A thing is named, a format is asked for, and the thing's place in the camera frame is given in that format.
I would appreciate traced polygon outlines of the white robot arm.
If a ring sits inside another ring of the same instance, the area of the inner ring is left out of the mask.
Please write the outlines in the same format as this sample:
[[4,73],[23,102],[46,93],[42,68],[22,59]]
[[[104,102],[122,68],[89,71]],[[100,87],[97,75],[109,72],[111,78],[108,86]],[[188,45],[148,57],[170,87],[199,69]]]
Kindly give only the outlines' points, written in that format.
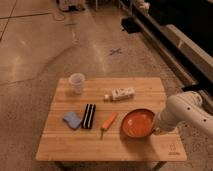
[[213,139],[213,116],[202,104],[201,95],[194,91],[168,97],[164,109],[155,116],[156,133],[173,131],[180,122],[186,121]]

